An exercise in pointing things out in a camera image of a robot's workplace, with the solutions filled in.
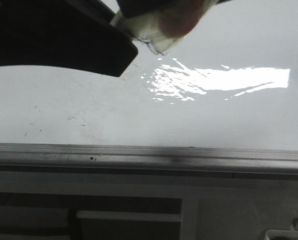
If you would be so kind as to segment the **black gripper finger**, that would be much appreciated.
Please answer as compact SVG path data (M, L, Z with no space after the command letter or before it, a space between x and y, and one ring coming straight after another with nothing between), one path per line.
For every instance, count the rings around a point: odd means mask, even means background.
M119 77L138 54L100 0L0 0L0 67L50 66Z
M148 13L160 13L168 17L185 18L205 14L224 0L118 0L116 16L133 18Z

